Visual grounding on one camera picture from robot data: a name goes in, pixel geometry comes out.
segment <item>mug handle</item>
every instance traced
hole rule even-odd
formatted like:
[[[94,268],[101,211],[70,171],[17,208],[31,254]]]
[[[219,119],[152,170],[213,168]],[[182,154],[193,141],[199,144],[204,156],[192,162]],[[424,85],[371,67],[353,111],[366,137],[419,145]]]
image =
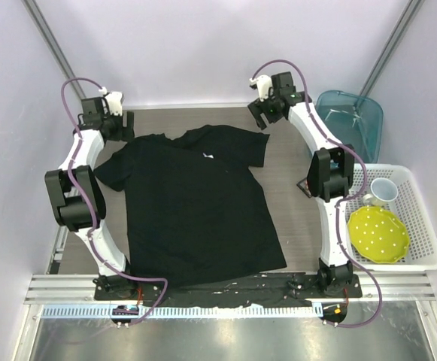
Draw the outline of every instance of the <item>mug handle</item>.
[[[362,197],[362,203],[364,205],[372,205],[372,200],[373,200],[374,196],[372,194],[365,194]]]

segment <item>white wall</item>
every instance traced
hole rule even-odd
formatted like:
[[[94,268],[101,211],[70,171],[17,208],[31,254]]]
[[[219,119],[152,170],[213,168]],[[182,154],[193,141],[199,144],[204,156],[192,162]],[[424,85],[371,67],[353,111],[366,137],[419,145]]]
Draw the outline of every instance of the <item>white wall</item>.
[[[371,97],[385,114],[381,161],[414,172],[437,234],[437,0],[424,2]]]
[[[45,271],[56,237],[44,173],[71,145],[63,81],[21,2],[0,0],[0,361],[11,357],[31,275]]]
[[[276,58],[299,65],[314,99],[358,93],[406,3],[38,1],[74,72],[124,91],[131,108],[250,102],[248,78]]]

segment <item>gray wood surface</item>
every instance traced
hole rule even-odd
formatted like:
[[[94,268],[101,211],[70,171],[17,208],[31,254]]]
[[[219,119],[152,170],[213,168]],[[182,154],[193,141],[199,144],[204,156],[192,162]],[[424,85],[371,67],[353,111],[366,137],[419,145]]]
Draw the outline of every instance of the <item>gray wood surface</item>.
[[[135,112],[135,134],[165,133],[176,138],[185,131],[211,124],[228,124],[259,132],[246,108],[200,108],[142,110]],[[264,168],[252,168],[262,185],[287,261],[287,271],[316,271],[321,249],[320,216],[316,201],[308,199],[296,186],[307,174],[310,156],[302,136],[285,119],[270,125]],[[108,142],[99,156],[101,164],[124,143]],[[108,215],[106,223],[117,246],[128,256],[124,193],[100,184]],[[60,274],[95,274],[97,266],[83,242],[69,234]]]

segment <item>metal post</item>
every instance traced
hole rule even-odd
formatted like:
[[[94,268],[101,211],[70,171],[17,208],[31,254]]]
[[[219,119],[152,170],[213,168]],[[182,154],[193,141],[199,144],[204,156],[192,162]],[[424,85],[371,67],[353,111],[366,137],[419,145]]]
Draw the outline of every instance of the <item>metal post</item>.
[[[61,47],[58,44],[58,41],[54,37],[53,32],[51,32],[49,25],[47,25],[44,15],[41,12],[41,9],[39,8],[38,4],[36,4],[36,1],[22,0],[22,2],[26,7],[26,9],[28,10],[29,16],[34,20],[36,26],[38,27],[39,32],[43,36],[44,41],[46,41],[47,46],[50,48],[51,53],[54,56],[54,59],[57,61],[66,79],[71,79],[73,77],[76,77],[76,75],[74,75],[73,69],[71,69],[69,62],[65,57],[65,54],[62,52]],[[71,86],[76,92],[78,98],[80,99],[86,98],[86,96],[84,95],[83,88],[77,81],[72,82]]]
[[[390,60],[395,49],[398,47],[399,42],[402,40],[406,30],[414,19],[415,15],[423,4],[424,0],[409,0],[407,6],[405,7],[396,27],[393,29],[381,55],[378,57],[377,62],[375,62],[374,68],[370,72],[362,90],[360,91],[361,96],[368,96],[372,91],[373,87],[377,83],[378,78],[381,76],[382,71]]]

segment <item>gray floor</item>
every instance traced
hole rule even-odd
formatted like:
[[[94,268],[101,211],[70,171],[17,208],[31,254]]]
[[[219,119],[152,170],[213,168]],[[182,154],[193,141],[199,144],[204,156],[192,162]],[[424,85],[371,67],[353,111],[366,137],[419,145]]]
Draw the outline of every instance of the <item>gray floor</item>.
[[[374,302],[351,304],[347,323],[369,318],[376,307]],[[414,302],[386,302],[381,316],[360,329],[334,329],[318,319],[296,318],[149,320],[130,329],[111,329],[110,323],[42,320],[31,359],[434,360]]]
[[[146,110],[135,112],[135,134],[165,133],[176,138],[185,131],[211,124],[229,124],[258,132],[246,108]],[[252,168],[265,190],[266,200],[285,258],[287,271],[316,271],[321,249],[320,218],[316,202],[308,199],[296,183],[308,172],[310,156],[302,136],[286,120],[265,130],[270,140],[264,168]],[[108,142],[98,164],[124,144]],[[108,207],[106,222],[117,246],[128,255],[124,193],[101,185]],[[82,241],[69,235],[60,274],[95,274],[96,264]]]

